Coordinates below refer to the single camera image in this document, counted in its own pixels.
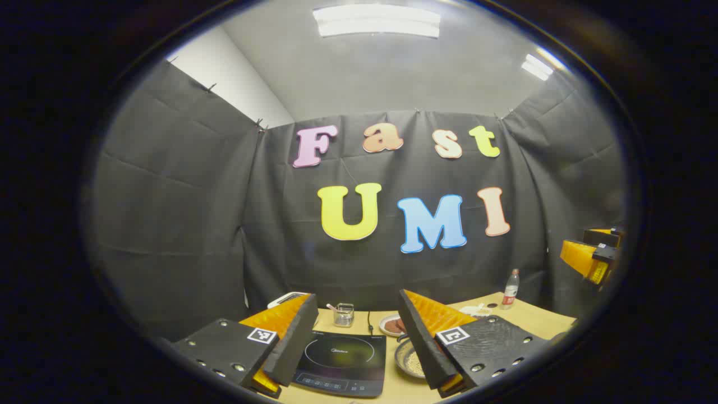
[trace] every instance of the plastic bottle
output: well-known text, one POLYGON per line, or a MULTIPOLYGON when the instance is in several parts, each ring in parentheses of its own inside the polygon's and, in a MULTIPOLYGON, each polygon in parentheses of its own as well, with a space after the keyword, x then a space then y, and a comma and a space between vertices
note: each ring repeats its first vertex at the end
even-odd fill
POLYGON ((508 310, 513 307, 513 301, 516 299, 518 293, 518 270, 511 271, 511 276, 508 277, 506 283, 506 289, 503 292, 503 301, 501 302, 501 310, 508 310))

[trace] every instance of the fluorescent light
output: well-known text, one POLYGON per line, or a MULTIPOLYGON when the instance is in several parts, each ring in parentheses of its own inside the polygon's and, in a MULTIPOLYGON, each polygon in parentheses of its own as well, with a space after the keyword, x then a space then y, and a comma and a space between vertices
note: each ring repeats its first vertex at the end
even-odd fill
POLYGON ((540 47, 536 48, 536 51, 539 55, 543 56, 544 59, 548 60, 552 65, 556 66, 557 69, 565 70, 566 66, 564 66, 563 63, 559 62, 558 59, 554 58, 554 56, 551 53, 548 53, 547 51, 541 49, 540 47))
POLYGON ((549 75, 545 74, 541 69, 537 68, 535 65, 529 62, 524 62, 521 67, 522 69, 526 70, 527 72, 533 74, 534 76, 540 78, 543 81, 549 79, 549 75))
POLYGON ((441 16, 427 10, 389 4, 346 4, 314 10, 323 37, 391 32, 439 37, 441 16))
POLYGON ((545 75, 551 75, 554 72, 549 66, 545 65, 539 59, 536 59, 533 55, 526 55, 526 62, 536 66, 540 71, 544 72, 545 75))

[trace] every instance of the blue letter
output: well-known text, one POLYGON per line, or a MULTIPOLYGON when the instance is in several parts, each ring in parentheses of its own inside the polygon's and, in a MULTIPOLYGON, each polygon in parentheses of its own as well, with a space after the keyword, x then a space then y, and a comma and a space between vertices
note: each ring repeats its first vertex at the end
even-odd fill
POLYGON ((444 195, 439 201, 437 214, 433 217, 419 198, 405 198, 396 205, 404 211, 406 221, 406 242, 401 246, 401 252, 410 254, 424 249, 424 245, 419 241, 419 232, 430 249, 437 246, 442 230, 442 247, 453 248, 466 244, 466 237, 461 230, 460 196, 444 195))

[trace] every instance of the power cord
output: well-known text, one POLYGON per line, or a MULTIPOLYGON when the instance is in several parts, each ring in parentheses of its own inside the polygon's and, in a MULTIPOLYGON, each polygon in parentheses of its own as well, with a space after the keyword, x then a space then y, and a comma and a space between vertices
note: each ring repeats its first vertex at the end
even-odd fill
POLYGON ((369 310, 366 313, 366 323, 369 326, 369 334, 374 335, 374 327, 371 325, 371 321, 369 321, 369 318, 371 317, 371 310, 369 310))

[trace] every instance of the black fabric backdrop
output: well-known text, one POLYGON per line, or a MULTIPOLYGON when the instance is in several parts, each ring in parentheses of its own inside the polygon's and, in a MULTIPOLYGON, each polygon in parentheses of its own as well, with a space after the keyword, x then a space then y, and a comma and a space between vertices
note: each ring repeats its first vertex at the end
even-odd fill
POLYGON ((620 128, 588 88, 560 73, 506 118, 390 111, 303 121, 259 133, 253 122, 169 63, 132 94, 98 158, 93 200, 96 242, 111 283, 151 332, 179 339, 211 319, 246 316, 290 290, 358 310, 396 308, 408 288, 443 303, 503 289, 521 269, 518 297, 581 316, 596 288, 559 258, 561 241, 620 222, 620 128), (395 124, 404 145, 369 154, 363 131, 395 124), (296 133, 336 125, 318 166, 294 168, 296 133), (482 155, 468 131, 495 135, 498 157, 482 155), (463 155, 441 158, 432 132, 452 130, 463 155), (379 222, 363 240, 341 242, 320 222, 325 186, 349 188, 345 220, 361 217, 359 183, 379 183, 379 222), (476 193, 502 188, 511 230, 487 237, 476 193), (396 203, 463 199, 463 247, 404 254, 396 203))

